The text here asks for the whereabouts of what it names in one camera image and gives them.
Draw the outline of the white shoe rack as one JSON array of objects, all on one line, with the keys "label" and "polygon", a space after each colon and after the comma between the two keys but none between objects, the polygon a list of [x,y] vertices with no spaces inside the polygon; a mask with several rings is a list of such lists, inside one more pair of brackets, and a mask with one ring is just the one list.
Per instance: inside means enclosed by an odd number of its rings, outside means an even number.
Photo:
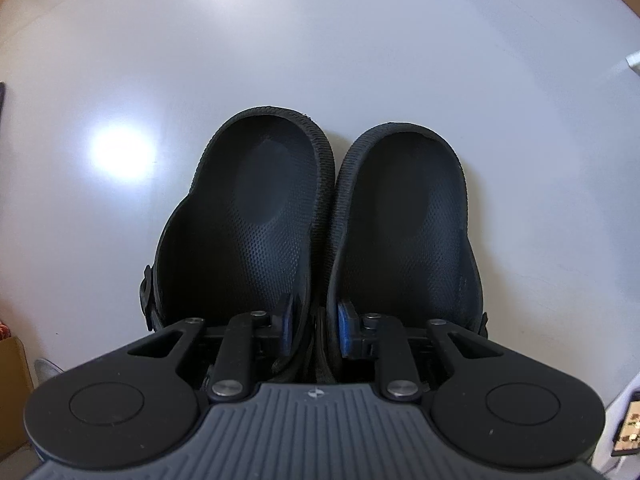
[{"label": "white shoe rack", "polygon": [[626,56],[626,63],[631,70],[640,74],[640,51],[628,54]]}]

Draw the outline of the black clog with strap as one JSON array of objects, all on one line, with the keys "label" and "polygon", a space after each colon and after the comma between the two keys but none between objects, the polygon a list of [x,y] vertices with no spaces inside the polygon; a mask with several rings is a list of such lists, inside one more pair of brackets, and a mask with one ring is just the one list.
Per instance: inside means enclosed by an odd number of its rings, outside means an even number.
[{"label": "black clog with strap", "polygon": [[149,330],[186,318],[221,328],[262,310],[284,321],[268,378],[306,370],[334,180],[329,140],[309,117],[263,106],[224,122],[144,271]]}]

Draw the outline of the cardboard box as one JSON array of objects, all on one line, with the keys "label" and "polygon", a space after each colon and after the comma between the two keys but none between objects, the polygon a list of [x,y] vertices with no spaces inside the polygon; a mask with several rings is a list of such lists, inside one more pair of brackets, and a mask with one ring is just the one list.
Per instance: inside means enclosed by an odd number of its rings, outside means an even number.
[{"label": "cardboard box", "polygon": [[0,456],[27,442],[23,415],[34,385],[22,342],[1,324],[0,340]]}]

